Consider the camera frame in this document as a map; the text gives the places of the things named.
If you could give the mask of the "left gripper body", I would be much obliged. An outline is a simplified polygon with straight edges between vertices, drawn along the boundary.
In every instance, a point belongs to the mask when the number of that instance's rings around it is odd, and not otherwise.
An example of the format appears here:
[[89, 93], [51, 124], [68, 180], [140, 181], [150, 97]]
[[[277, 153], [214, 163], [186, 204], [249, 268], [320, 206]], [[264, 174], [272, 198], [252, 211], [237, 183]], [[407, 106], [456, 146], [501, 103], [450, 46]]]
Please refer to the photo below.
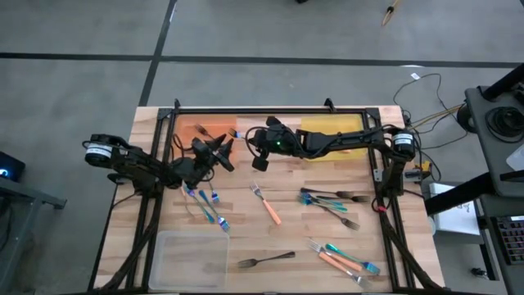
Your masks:
[[194, 157], [181, 157], [175, 164], [175, 174], [185, 184], [199, 184], [215, 165], [215, 149], [209, 142], [194, 138], [191, 142]]

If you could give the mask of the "yellow translucent plastic bin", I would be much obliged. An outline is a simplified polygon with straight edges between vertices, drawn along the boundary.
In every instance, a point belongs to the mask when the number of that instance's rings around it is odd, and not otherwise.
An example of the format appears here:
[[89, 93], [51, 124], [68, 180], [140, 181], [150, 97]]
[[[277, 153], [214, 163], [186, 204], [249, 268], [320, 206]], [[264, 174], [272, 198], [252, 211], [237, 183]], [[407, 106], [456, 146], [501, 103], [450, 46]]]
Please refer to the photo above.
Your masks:
[[[323, 134], [336, 134], [337, 132], [349, 133], [362, 130], [362, 117], [356, 114], [329, 115], [329, 116], [306, 116], [301, 119], [300, 129]], [[330, 155], [329, 153], [320, 158], [310, 159], [310, 162], [321, 161], [349, 161], [361, 160], [368, 155], [365, 148], [355, 149], [348, 155]]]

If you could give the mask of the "wooden stick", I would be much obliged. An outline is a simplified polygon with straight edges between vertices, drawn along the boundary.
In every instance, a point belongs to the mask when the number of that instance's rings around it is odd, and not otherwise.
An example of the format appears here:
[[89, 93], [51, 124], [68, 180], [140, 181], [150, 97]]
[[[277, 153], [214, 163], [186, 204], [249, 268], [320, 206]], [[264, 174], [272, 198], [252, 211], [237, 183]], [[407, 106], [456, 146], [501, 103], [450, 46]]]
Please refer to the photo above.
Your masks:
[[397, 7], [400, 5], [401, 1], [402, 0], [394, 0], [394, 2], [387, 7], [384, 13], [384, 16], [382, 18], [382, 23], [381, 23], [382, 27], [386, 26], [390, 22], [392, 16], [395, 14], [395, 11], [397, 10]]

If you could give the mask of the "white box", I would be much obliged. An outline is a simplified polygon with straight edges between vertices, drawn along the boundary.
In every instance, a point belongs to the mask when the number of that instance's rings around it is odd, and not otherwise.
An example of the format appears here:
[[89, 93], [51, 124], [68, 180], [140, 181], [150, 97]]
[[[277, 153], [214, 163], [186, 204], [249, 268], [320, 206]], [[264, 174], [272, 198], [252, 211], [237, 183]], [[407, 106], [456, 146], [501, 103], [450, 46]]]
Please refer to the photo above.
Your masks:
[[434, 231], [479, 236], [477, 202], [469, 201], [432, 215]]

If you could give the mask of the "orange translucent plastic bin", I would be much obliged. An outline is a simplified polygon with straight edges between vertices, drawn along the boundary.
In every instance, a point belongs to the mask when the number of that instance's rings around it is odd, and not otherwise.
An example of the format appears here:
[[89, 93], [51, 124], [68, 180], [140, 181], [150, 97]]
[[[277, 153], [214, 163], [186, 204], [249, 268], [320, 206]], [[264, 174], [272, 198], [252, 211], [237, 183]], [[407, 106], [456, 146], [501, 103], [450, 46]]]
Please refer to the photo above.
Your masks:
[[210, 136], [218, 138], [222, 134], [226, 134], [226, 143], [232, 136], [228, 134], [230, 129], [234, 129], [237, 125], [237, 120], [229, 115], [181, 115], [175, 121], [174, 133], [178, 135], [178, 143], [182, 144], [185, 149], [184, 156], [193, 157], [194, 154], [189, 152], [192, 140], [199, 138], [200, 140], [210, 140], [210, 137], [201, 134], [195, 125], [202, 126]]

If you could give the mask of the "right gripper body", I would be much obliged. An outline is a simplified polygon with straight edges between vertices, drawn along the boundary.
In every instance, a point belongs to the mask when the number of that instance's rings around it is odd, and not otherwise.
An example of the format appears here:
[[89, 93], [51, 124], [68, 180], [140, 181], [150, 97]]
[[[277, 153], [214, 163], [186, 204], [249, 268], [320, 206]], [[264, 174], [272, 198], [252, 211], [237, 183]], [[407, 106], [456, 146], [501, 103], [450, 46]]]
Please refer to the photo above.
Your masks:
[[265, 122], [266, 131], [259, 131], [257, 138], [263, 140], [263, 148], [259, 152], [264, 157], [270, 153], [297, 157], [298, 147], [295, 134], [275, 116], [269, 116]]

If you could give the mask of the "dark forks group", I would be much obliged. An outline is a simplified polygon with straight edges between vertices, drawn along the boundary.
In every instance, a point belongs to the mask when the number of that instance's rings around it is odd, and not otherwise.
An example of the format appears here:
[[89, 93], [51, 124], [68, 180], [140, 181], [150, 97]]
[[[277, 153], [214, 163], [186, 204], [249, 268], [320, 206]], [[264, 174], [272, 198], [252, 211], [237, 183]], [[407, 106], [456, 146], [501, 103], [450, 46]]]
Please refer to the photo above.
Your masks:
[[357, 223], [345, 218], [345, 217], [342, 217], [342, 216], [339, 216], [337, 213], [335, 213], [334, 211], [332, 211], [331, 209], [329, 209], [328, 207], [325, 207], [325, 206], [321, 206], [321, 208], [323, 210], [325, 210], [326, 212], [328, 212], [329, 214], [331, 214], [332, 216], [335, 216], [345, 227], [349, 228], [349, 229], [352, 229], [352, 230], [359, 230], [360, 229], [360, 225], [358, 225]]

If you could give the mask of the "yellow connector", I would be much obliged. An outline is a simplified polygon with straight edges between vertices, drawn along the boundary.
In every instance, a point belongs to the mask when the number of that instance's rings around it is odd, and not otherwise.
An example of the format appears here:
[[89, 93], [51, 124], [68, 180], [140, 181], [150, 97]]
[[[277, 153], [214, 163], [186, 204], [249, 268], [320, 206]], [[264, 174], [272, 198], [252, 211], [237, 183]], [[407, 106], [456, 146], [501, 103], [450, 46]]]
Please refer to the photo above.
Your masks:
[[416, 175], [421, 179], [431, 176], [432, 174], [432, 163], [430, 161], [423, 161], [414, 167]]

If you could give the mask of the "black device with blue light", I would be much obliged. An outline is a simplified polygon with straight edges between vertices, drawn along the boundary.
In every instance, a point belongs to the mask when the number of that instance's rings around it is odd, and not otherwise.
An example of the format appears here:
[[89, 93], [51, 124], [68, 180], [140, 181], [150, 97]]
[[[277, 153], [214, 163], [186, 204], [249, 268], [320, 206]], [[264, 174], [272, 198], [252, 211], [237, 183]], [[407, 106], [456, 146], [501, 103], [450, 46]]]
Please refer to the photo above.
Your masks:
[[25, 171], [25, 163], [0, 151], [0, 178], [19, 182]]

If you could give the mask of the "clear plastic bin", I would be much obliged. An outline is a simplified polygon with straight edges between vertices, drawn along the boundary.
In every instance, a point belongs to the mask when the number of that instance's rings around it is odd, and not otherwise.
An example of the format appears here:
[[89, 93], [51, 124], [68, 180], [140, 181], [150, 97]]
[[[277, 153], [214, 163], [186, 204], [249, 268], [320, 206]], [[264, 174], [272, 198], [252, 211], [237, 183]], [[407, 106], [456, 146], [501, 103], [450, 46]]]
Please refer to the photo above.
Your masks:
[[226, 233], [161, 231], [151, 264], [152, 292], [222, 292], [228, 276]]

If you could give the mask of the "grey side table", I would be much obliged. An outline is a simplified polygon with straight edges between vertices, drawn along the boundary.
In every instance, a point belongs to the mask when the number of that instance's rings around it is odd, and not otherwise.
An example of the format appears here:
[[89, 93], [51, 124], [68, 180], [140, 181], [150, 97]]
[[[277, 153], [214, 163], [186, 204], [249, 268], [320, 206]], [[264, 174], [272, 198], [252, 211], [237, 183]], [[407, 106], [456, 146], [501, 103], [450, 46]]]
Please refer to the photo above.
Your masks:
[[15, 214], [11, 221], [11, 232], [7, 239], [7, 244], [0, 251], [1, 292], [9, 287], [13, 279], [40, 207], [43, 204], [48, 204], [55, 209], [61, 210], [66, 206], [67, 200], [53, 197], [47, 193], [25, 187], [23, 184], [4, 178], [0, 178], [0, 193], [6, 193], [8, 197], [25, 202], [28, 207], [26, 212]]

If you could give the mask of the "black aluminium table frame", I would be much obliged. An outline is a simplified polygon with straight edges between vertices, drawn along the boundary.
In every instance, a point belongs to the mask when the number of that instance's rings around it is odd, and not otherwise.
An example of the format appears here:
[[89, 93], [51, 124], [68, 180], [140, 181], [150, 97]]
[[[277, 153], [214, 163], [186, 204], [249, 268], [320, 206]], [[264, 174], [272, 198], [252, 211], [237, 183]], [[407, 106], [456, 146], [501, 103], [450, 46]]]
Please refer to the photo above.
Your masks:
[[[356, 114], [362, 117], [363, 129], [395, 125], [405, 128], [398, 107], [219, 107], [171, 108], [140, 107], [134, 117], [129, 141], [168, 163], [185, 157], [185, 149], [174, 133], [175, 121], [181, 115], [229, 115], [237, 120], [234, 129], [245, 135], [253, 126], [266, 126], [275, 116], [295, 131], [306, 116]], [[210, 224], [201, 209], [187, 196], [185, 210], [180, 188], [157, 184], [154, 188], [133, 195], [133, 185], [117, 188], [111, 201], [106, 234], [93, 271], [88, 291], [93, 295], [161, 295], [148, 288], [156, 237], [161, 231], [192, 231], [225, 233], [213, 211], [198, 194], [203, 190], [211, 199], [208, 184], [212, 182], [220, 202], [215, 210], [230, 226], [228, 276], [226, 289], [207, 293], [441, 293], [442, 274], [436, 257], [424, 202], [404, 192], [398, 197], [381, 197], [373, 169], [385, 169], [388, 161], [371, 148], [361, 160], [310, 162], [308, 159], [271, 153], [265, 172], [251, 166], [254, 156], [245, 139], [233, 138], [229, 160], [233, 172], [221, 165], [207, 175], [207, 181], [192, 189], [196, 198], [215, 218]], [[255, 182], [267, 202], [282, 220], [273, 222], [262, 201], [253, 194]], [[349, 191], [355, 196], [370, 196], [365, 203], [342, 202], [347, 213], [334, 211], [358, 225], [359, 230], [345, 227], [335, 216], [319, 206], [306, 206], [297, 201], [301, 188], [323, 191]], [[376, 208], [386, 207], [386, 212]], [[313, 239], [325, 248], [330, 243], [346, 254], [377, 266], [381, 273], [373, 275], [364, 268], [356, 271], [343, 265], [354, 275], [366, 279], [372, 287], [363, 289], [349, 276], [321, 259], [310, 245]], [[240, 269], [239, 261], [263, 259], [295, 252], [294, 258], [265, 261], [254, 267]], [[181, 295], [190, 292], [171, 292]]]

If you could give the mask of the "black keyboard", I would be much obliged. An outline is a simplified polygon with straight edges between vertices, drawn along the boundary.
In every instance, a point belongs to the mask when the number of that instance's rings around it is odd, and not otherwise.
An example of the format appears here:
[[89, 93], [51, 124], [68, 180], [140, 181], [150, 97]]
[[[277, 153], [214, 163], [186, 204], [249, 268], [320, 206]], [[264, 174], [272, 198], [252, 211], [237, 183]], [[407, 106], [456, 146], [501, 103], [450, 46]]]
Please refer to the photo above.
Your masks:
[[500, 216], [493, 221], [506, 263], [524, 265], [524, 216]]

